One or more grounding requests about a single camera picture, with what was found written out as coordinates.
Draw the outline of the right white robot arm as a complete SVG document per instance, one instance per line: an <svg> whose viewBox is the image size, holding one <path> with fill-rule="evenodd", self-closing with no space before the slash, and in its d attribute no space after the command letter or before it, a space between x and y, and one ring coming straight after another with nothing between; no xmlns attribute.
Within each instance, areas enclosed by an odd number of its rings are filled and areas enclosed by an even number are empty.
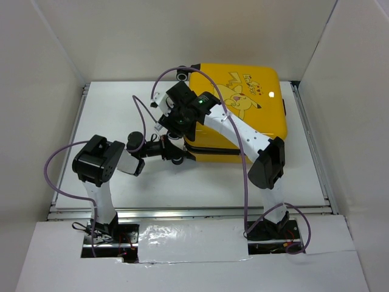
<svg viewBox="0 0 389 292"><path fill-rule="evenodd" d="M280 238L286 232L289 212L284 199L273 189L283 176L284 140L271 139L258 132L229 111L221 100L221 92L197 95L185 82L179 82L165 94L153 95L151 105L159 108L159 124L179 137L195 138L197 124L221 134L239 148L243 162L244 184L252 183L263 190L266 234Z"/></svg>

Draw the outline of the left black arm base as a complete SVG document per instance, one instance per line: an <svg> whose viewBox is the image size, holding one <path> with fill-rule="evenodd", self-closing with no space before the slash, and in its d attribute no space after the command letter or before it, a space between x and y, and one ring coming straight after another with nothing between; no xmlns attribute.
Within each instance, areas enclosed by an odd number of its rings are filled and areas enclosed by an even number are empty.
<svg viewBox="0 0 389 292"><path fill-rule="evenodd" d="M79 222L72 223L73 229L84 233L82 259L94 258L92 252L92 241L94 241L96 258L120 258L124 263L139 262L139 227L139 224L120 224L116 234L108 235L102 231L95 231L92 239L90 224L85 226Z"/></svg>

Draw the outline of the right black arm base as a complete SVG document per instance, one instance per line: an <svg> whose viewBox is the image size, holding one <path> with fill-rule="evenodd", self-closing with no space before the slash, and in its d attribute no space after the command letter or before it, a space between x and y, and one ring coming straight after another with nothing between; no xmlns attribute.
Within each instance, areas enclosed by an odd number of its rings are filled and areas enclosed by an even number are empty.
<svg viewBox="0 0 389 292"><path fill-rule="evenodd" d="M261 221L244 236L249 255L296 253L303 247L296 220L289 220L278 234L268 231Z"/></svg>

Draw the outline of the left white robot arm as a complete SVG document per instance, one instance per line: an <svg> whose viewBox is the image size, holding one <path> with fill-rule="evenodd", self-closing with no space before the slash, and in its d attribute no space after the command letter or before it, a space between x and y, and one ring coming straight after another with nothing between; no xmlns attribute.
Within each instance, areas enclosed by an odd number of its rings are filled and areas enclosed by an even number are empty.
<svg viewBox="0 0 389 292"><path fill-rule="evenodd" d="M119 170L131 176L139 176L145 166L145 158L160 156L165 161L179 165L186 157L185 152L163 135L146 141L142 133L134 131L128 135L126 144L110 142L99 135L93 136L76 154L72 170L83 183L93 211L91 225L95 226L100 238L112 243L119 238L119 218L112 203L109 181Z"/></svg>

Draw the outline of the yellow suitcase with grey lining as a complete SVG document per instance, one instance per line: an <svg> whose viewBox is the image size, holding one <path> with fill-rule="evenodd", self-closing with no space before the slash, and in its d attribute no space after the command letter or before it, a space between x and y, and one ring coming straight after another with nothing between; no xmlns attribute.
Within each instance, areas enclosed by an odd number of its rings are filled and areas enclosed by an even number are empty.
<svg viewBox="0 0 389 292"><path fill-rule="evenodd" d="M201 63L195 71L179 69L176 78L188 81L196 94L208 91L222 97L227 109L252 128L274 139L287 136L286 110L277 72L268 67ZM238 147L204 125L196 125L193 141L184 139L186 151L198 162L239 163Z"/></svg>

